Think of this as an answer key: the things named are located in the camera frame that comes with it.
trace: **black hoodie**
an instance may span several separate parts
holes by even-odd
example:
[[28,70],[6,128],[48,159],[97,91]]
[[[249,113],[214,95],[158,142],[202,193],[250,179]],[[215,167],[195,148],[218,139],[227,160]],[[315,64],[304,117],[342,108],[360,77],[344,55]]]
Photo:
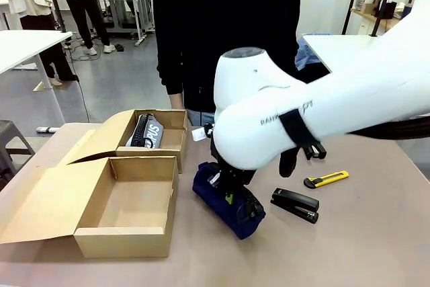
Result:
[[154,0],[158,71],[187,109],[214,112],[214,77],[226,51],[256,46],[296,71],[300,0]]

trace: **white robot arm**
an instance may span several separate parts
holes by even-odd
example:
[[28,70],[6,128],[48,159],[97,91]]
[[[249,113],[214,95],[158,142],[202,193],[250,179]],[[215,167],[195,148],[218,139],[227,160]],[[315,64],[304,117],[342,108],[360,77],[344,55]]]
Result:
[[285,74],[264,50],[227,52],[215,78],[216,150],[237,169],[258,169],[312,138],[426,113],[429,47],[430,24],[412,12],[363,53],[365,64],[351,62],[308,85]]

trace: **open cardboard box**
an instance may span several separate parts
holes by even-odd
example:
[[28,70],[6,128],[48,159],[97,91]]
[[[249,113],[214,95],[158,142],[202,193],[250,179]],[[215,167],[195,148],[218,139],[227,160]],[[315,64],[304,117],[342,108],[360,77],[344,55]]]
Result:
[[[159,149],[126,147],[141,114],[153,114],[163,127]],[[187,136],[186,110],[128,110],[107,119],[100,128],[92,130],[85,141],[78,142],[61,165],[113,156],[176,156],[179,173],[185,163]]]
[[2,212],[0,243],[73,235],[88,258],[167,257],[177,184],[176,157],[47,169]]

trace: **blue cloth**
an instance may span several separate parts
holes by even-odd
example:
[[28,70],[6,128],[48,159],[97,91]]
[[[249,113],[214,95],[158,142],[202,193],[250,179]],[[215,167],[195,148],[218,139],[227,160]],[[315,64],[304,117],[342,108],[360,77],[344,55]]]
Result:
[[[306,35],[331,35],[331,34],[306,34]],[[306,64],[319,63],[320,59],[310,49],[309,45],[305,42],[303,37],[300,37],[297,41],[298,52],[296,55],[296,67],[300,71]]]
[[192,126],[204,126],[205,124],[213,124],[214,121],[214,115],[209,112],[198,112],[188,109],[188,119],[191,122]]
[[257,230],[258,225],[264,219],[266,213],[263,211],[252,220],[241,220],[246,217],[243,194],[238,191],[233,193],[232,204],[226,201],[216,188],[208,182],[208,179],[218,173],[209,163],[202,163],[194,177],[193,191],[215,211],[230,229],[240,239],[246,239]]

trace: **black cable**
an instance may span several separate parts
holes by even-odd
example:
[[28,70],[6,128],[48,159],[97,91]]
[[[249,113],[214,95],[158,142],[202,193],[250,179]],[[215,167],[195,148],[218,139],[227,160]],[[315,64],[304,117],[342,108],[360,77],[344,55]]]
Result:
[[101,48],[100,48],[100,44],[98,44],[98,43],[95,43],[96,45],[97,45],[97,47],[99,48],[99,52],[97,53],[97,56],[95,57],[95,58],[91,58],[92,56],[91,55],[86,55],[86,54],[84,54],[84,55],[81,55],[81,56],[79,56],[78,58],[74,58],[73,56],[72,56],[72,54],[76,51],[76,49],[78,48],[78,47],[84,47],[83,45],[78,45],[78,46],[76,46],[72,51],[70,51],[69,50],[69,54],[70,54],[70,58],[71,58],[71,60],[72,61],[75,61],[75,62],[83,62],[83,61],[89,61],[89,60],[98,60],[99,58],[100,58],[100,56],[101,56]]
[[[72,59],[72,54],[70,54],[70,58],[71,58],[71,63],[72,63],[72,69],[73,69],[73,72],[74,72],[74,74],[75,74],[76,76],[78,76],[78,74],[76,73],[76,70],[75,70],[75,65],[73,64],[73,61],[74,61],[74,60]],[[79,76],[78,76],[77,83],[78,83],[79,89],[81,90],[83,107],[85,108],[85,113],[87,114],[87,121],[88,121],[88,123],[89,123],[89,114],[88,114],[87,104],[85,103],[85,97],[84,97],[84,95],[83,95],[83,91],[82,91],[82,87],[81,87],[81,82],[80,82],[80,80],[79,80]]]
[[412,120],[386,122],[369,128],[351,132],[358,136],[384,139],[408,140],[430,137],[430,117],[420,117]]

